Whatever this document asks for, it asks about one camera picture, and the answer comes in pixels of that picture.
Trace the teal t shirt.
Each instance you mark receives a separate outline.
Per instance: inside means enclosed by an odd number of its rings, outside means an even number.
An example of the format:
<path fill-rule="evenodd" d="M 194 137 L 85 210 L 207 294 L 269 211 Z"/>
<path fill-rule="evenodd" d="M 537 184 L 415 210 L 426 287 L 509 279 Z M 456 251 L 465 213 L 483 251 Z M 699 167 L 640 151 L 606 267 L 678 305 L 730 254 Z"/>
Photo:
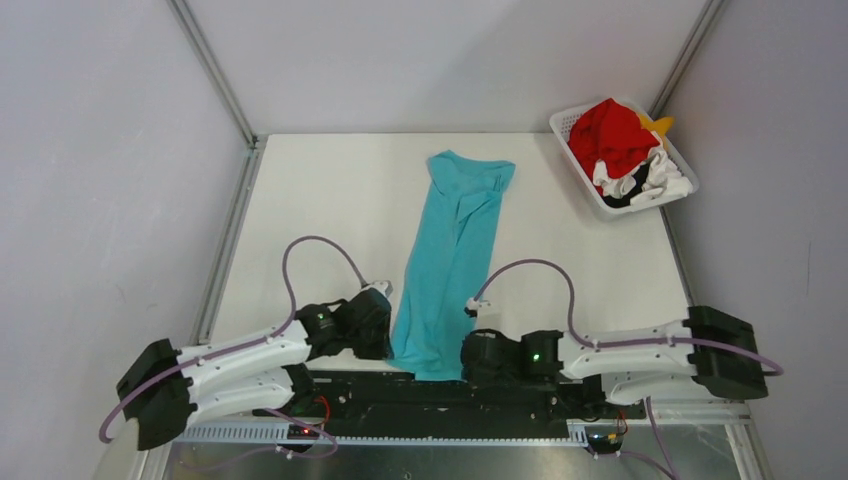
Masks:
<path fill-rule="evenodd" d="M 418 381 L 458 381 L 460 350 L 474 322 L 465 306 L 485 283 L 503 197 L 516 166 L 441 152 L 427 161 L 430 185 L 391 334 L 391 365 Z"/>

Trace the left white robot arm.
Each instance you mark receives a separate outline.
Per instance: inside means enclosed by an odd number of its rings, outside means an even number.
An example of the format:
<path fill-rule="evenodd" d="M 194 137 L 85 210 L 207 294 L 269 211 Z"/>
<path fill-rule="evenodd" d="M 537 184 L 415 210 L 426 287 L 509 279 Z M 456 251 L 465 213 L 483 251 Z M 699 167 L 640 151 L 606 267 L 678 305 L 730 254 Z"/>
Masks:
<path fill-rule="evenodd" d="M 204 421 L 260 409 L 302 416 L 316 393 L 307 362 L 345 349 L 389 356 L 392 287 L 378 281 L 352 299 L 309 304 L 281 333 L 177 349 L 150 343 L 119 380 L 123 415 L 138 423 L 137 448 L 151 450 Z"/>

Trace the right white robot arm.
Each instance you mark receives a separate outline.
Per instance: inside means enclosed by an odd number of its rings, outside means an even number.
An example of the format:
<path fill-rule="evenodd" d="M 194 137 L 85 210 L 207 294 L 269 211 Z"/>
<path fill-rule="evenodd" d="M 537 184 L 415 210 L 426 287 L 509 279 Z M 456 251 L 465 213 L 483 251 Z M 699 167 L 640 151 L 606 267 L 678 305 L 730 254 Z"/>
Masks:
<path fill-rule="evenodd" d="M 465 337 L 460 359 L 473 388 L 583 386 L 582 407 L 598 418 L 647 397 L 763 399 L 776 371 L 760 356 L 750 323 L 709 306 L 653 328 L 580 338 L 537 330 L 513 340 L 482 326 Z"/>

